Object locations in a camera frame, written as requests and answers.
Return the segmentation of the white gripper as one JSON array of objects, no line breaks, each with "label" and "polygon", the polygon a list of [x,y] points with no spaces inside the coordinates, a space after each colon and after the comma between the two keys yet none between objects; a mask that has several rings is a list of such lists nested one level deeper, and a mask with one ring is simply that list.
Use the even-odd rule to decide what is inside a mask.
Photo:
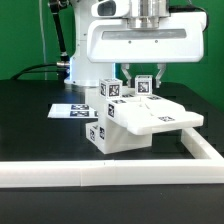
[{"label": "white gripper", "polygon": [[152,87],[159,88],[165,63],[201,60],[205,27],[204,12],[172,13],[156,29],[130,29],[125,19],[96,20],[88,30],[87,56],[92,62],[122,63],[129,88],[132,77],[126,63],[158,63]]}]

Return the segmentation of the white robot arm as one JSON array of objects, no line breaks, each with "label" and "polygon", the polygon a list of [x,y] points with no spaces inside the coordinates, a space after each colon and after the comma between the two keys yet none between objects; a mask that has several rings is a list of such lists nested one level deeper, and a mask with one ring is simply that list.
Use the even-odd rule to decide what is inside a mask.
[{"label": "white robot arm", "polygon": [[207,12],[169,0],[70,0],[74,9],[76,50],[70,58],[70,80],[96,86],[115,76],[119,63],[127,79],[133,63],[155,63],[155,84],[168,63],[198,62],[204,55]]}]

